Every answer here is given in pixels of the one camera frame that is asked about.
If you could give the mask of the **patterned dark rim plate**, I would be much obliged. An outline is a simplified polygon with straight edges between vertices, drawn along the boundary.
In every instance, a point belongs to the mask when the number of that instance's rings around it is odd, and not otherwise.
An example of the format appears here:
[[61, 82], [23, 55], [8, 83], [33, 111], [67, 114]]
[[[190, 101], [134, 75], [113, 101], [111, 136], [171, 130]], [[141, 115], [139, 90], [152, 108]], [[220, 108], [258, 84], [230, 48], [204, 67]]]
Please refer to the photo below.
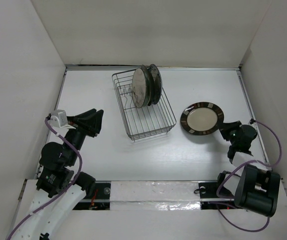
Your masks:
[[194, 136], [206, 136], [219, 129], [224, 122], [224, 112], [212, 102], [196, 102], [186, 107], [180, 116], [181, 127]]

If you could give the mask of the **grey rim cream plate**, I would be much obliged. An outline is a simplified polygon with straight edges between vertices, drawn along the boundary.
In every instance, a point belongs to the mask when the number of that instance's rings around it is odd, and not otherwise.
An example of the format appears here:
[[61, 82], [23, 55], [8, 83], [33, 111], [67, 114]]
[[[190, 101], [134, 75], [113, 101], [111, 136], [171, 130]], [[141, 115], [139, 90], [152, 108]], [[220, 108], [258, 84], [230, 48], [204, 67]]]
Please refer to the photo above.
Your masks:
[[148, 80], [148, 70], [144, 65], [134, 71], [131, 90], [133, 102], [137, 108], [148, 104], [150, 94]]

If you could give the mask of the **brown rim cream plate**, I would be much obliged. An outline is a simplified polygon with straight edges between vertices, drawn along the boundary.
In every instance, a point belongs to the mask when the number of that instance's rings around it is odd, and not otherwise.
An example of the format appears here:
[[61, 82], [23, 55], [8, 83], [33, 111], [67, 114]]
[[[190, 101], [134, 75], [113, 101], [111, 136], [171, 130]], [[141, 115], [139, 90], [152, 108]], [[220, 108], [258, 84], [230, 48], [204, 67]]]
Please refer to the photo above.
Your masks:
[[142, 107], [146, 107], [150, 106], [153, 102], [155, 96], [155, 81], [150, 70], [145, 65], [141, 65], [140, 68], [144, 73], [146, 82], [146, 94]]

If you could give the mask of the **blue floral plate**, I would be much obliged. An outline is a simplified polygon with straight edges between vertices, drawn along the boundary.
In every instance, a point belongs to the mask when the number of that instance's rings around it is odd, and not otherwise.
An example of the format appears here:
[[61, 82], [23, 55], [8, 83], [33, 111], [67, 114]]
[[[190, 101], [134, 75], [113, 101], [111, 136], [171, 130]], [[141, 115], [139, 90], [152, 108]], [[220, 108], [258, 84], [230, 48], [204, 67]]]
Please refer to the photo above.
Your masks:
[[162, 91], [163, 91], [162, 76], [161, 76], [161, 73], [158, 67], [155, 64], [151, 64], [148, 70], [150, 71], [153, 81], [154, 81], [154, 94], [153, 94], [151, 103], [153, 105], [156, 105], [162, 96]]

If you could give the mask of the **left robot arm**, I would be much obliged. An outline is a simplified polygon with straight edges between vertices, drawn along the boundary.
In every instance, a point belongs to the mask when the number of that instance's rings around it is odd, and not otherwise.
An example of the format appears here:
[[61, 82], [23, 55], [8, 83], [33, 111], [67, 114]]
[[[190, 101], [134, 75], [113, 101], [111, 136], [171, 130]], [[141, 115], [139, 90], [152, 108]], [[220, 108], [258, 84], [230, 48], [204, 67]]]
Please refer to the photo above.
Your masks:
[[48, 142], [41, 150], [41, 174], [27, 215], [13, 228], [9, 240], [51, 240], [74, 207], [95, 193], [96, 180], [82, 171], [80, 150], [86, 137], [96, 137], [104, 111], [90, 109], [68, 116], [52, 111], [45, 125], [62, 143]]

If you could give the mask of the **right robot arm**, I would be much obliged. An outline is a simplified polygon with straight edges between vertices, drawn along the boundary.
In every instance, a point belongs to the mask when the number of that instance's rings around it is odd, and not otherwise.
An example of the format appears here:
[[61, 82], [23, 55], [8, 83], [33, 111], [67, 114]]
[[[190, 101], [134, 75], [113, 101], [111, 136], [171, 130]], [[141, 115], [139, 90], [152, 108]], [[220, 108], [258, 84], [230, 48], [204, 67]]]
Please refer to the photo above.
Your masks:
[[[254, 127], [236, 121], [221, 123], [218, 129], [223, 139], [231, 143], [227, 153], [230, 162], [236, 153], [252, 155], [251, 143], [258, 136]], [[260, 169], [253, 165], [254, 163], [268, 168], [275, 167], [258, 160], [248, 160], [236, 167], [227, 177], [221, 173], [214, 184], [214, 190], [219, 198], [227, 196], [233, 190], [229, 179], [242, 169], [233, 197], [235, 206], [271, 218], [277, 210], [281, 176], [272, 170]]]

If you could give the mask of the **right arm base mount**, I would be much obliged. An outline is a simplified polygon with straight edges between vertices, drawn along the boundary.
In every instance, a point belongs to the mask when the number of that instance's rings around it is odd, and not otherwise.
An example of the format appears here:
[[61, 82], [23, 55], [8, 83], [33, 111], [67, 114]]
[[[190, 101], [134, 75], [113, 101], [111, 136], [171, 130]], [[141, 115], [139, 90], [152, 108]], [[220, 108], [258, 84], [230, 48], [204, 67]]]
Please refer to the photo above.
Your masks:
[[228, 189], [223, 188], [220, 190], [220, 194], [224, 198], [217, 196], [217, 189], [218, 184], [216, 181], [202, 181], [198, 183], [193, 193], [200, 198], [201, 210], [228, 210], [236, 207], [232, 199], [233, 195]]

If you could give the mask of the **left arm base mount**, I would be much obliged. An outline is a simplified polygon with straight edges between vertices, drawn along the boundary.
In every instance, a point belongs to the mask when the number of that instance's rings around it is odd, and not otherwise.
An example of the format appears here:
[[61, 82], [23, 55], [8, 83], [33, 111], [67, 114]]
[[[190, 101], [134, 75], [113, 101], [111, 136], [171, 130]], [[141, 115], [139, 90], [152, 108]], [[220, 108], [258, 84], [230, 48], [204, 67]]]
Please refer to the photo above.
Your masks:
[[95, 189], [82, 199], [74, 210], [105, 211], [110, 209], [111, 182], [97, 181]]

